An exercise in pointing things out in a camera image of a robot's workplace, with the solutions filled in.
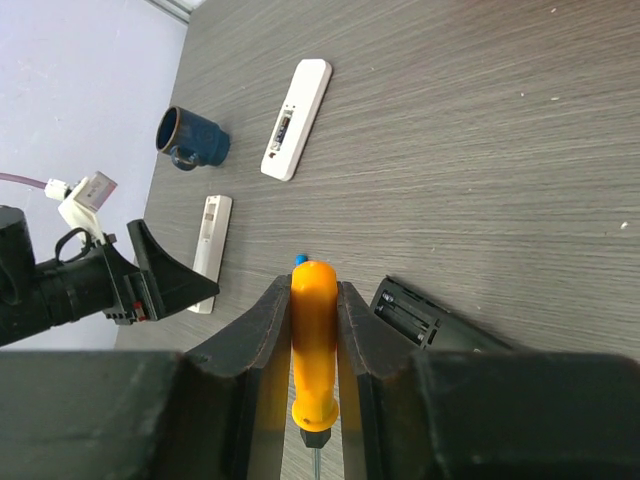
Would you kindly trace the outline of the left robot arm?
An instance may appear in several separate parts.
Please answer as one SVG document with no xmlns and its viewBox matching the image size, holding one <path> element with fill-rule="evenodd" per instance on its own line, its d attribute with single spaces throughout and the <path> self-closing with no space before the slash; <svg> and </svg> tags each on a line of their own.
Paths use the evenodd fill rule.
<svg viewBox="0 0 640 480">
<path fill-rule="evenodd" d="M 89 242 L 68 261 L 34 258 L 24 212 L 1 209 L 1 343 L 98 312 L 117 325 L 159 321 L 216 296 L 218 284 L 172 258 L 146 223 L 127 225 L 137 261 L 113 241 Z"/>
</svg>

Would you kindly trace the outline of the orange handle screwdriver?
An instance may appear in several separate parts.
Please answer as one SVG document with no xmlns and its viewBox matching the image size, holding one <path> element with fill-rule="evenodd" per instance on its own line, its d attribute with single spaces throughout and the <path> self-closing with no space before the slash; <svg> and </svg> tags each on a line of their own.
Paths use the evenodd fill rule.
<svg viewBox="0 0 640 480">
<path fill-rule="evenodd" d="M 291 346 L 295 399 L 292 418 L 312 452 L 313 477 L 321 477 L 321 450 L 339 415 L 334 395 L 337 351 L 336 272 L 327 263 L 306 261 L 292 273 Z"/>
</svg>

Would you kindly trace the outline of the white remote orange batteries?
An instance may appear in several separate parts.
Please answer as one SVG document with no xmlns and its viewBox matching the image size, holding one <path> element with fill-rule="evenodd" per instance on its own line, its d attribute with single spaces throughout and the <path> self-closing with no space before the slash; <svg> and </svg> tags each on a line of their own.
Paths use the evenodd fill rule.
<svg viewBox="0 0 640 480">
<path fill-rule="evenodd" d="M 214 282 L 219 280 L 232 203 L 224 195 L 205 200 L 192 269 Z"/>
</svg>

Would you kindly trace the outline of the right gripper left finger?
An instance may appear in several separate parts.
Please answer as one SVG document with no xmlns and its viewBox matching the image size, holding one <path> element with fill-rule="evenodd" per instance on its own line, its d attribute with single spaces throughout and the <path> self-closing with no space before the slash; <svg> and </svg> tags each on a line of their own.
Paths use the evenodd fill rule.
<svg viewBox="0 0 640 480">
<path fill-rule="evenodd" d="M 212 479 L 278 479 L 290 378 L 291 277 L 188 356 L 211 384 L 198 415 Z"/>
</svg>

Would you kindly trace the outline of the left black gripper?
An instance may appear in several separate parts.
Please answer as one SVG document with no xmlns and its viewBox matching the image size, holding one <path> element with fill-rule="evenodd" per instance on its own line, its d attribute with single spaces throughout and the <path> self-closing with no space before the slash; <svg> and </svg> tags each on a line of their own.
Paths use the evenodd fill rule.
<svg viewBox="0 0 640 480">
<path fill-rule="evenodd" d="M 104 315 L 116 325 L 158 321 L 219 293 L 219 286 L 171 257 L 146 223 L 127 224 L 138 266 L 112 245 L 99 247 L 110 282 L 112 305 Z"/>
</svg>

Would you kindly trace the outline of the black remote control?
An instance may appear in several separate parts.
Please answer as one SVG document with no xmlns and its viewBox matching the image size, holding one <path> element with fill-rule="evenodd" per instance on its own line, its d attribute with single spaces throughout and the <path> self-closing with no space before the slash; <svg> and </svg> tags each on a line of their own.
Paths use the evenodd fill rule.
<svg viewBox="0 0 640 480">
<path fill-rule="evenodd" d="M 379 284 L 374 314 L 422 350 L 508 352 L 513 347 L 391 277 Z"/>
</svg>

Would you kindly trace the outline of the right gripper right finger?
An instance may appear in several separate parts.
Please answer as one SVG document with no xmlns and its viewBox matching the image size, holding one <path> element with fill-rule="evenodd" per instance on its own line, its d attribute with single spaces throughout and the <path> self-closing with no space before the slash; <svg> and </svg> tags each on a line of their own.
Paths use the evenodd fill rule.
<svg viewBox="0 0 640 480">
<path fill-rule="evenodd" d="M 344 477 L 382 479 L 381 395 L 375 383 L 394 375 L 413 344 L 370 309 L 356 287 L 338 292 L 338 380 Z"/>
</svg>

